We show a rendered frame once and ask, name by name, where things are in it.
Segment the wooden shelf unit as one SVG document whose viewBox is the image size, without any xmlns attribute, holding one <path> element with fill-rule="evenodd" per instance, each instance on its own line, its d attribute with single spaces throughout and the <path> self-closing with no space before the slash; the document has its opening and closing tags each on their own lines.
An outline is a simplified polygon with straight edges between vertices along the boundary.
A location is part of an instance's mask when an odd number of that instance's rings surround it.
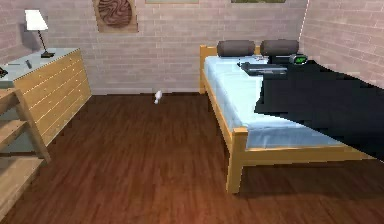
<svg viewBox="0 0 384 224">
<path fill-rule="evenodd" d="M 0 221 L 51 160 L 19 89 L 0 89 Z"/>
</svg>

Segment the black alarm clock green display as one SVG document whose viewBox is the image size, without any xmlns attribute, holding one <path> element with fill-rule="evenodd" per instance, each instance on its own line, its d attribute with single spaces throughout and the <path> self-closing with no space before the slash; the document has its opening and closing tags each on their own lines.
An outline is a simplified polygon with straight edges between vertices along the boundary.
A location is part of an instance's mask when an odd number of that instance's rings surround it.
<svg viewBox="0 0 384 224">
<path fill-rule="evenodd" d="M 308 57 L 304 54 L 292 54 L 289 57 L 289 62 L 293 65 L 304 65 L 308 61 Z"/>
</svg>

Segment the brown wood-grain framed picture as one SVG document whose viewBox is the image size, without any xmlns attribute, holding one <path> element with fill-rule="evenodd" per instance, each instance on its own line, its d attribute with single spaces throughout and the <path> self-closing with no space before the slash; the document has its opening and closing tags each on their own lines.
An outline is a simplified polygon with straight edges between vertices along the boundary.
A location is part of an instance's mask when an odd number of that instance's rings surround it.
<svg viewBox="0 0 384 224">
<path fill-rule="evenodd" d="M 100 33 L 137 33 L 138 22 L 134 0 L 93 0 Z"/>
</svg>

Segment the white shade table lamp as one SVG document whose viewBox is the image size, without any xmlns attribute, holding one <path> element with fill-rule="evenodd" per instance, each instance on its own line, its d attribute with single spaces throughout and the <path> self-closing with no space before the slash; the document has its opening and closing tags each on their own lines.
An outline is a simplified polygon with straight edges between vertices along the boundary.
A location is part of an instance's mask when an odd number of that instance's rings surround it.
<svg viewBox="0 0 384 224">
<path fill-rule="evenodd" d="M 51 58 L 54 56 L 54 53 L 49 52 L 45 46 L 44 39 L 41 32 L 48 29 L 48 25 L 45 22 L 41 12 L 36 9 L 26 9 L 25 10 L 25 20 L 26 28 L 28 31 L 37 31 L 38 36 L 41 40 L 43 46 L 43 53 L 41 54 L 42 58 Z"/>
</svg>

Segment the wooden chest of drawers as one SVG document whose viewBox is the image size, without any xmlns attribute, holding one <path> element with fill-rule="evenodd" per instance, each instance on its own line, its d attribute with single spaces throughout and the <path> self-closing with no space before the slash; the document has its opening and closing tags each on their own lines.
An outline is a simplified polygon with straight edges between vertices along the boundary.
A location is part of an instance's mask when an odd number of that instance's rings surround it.
<svg viewBox="0 0 384 224">
<path fill-rule="evenodd" d="M 41 51 L 2 65 L 8 74 L 0 78 L 0 88 L 18 88 L 29 107 L 43 142 L 48 146 L 91 97 L 79 48 L 49 48 L 52 58 Z M 32 64 L 29 69 L 26 60 Z"/>
</svg>

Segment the wooden bed with blue mattress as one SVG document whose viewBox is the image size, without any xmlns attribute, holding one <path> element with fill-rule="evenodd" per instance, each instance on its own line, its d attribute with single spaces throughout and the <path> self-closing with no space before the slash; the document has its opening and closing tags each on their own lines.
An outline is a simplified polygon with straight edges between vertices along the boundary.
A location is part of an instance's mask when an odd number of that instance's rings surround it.
<svg viewBox="0 0 384 224">
<path fill-rule="evenodd" d="M 242 62 L 265 65 L 257 49 L 243 57 L 220 57 L 200 47 L 200 90 L 206 93 L 229 151 L 226 190 L 239 192 L 246 166 L 365 160 L 370 156 L 308 127 L 254 112 L 262 77 L 250 77 Z"/>
</svg>

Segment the dark grey laptop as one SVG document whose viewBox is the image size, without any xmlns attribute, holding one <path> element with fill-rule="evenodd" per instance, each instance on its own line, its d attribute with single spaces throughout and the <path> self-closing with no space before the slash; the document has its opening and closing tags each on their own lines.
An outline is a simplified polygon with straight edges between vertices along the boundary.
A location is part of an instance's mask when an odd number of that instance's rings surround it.
<svg viewBox="0 0 384 224">
<path fill-rule="evenodd" d="M 287 68 L 276 64 L 251 64 L 241 63 L 240 68 L 249 76 L 259 76 L 264 74 L 285 74 Z"/>
</svg>

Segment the dark grey cylindrical pillow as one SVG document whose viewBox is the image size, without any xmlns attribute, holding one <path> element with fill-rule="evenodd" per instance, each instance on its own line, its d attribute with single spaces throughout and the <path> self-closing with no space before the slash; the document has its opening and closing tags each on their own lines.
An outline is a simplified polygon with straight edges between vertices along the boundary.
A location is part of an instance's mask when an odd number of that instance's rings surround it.
<svg viewBox="0 0 384 224">
<path fill-rule="evenodd" d="M 252 56 L 254 51 L 255 43 L 250 40 L 225 40 L 217 44 L 217 54 L 220 57 Z"/>
<path fill-rule="evenodd" d="M 286 56 L 296 54 L 299 50 L 297 40 L 264 40 L 260 44 L 260 53 L 263 56 Z"/>
</svg>

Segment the black blanket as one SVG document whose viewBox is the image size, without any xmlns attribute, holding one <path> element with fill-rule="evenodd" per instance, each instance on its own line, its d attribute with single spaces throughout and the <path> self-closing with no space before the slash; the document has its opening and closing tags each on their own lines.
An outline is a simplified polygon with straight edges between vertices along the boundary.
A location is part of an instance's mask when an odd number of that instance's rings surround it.
<svg viewBox="0 0 384 224">
<path fill-rule="evenodd" d="M 384 161 L 384 89 L 313 60 L 263 76 L 255 111 L 302 124 Z"/>
</svg>

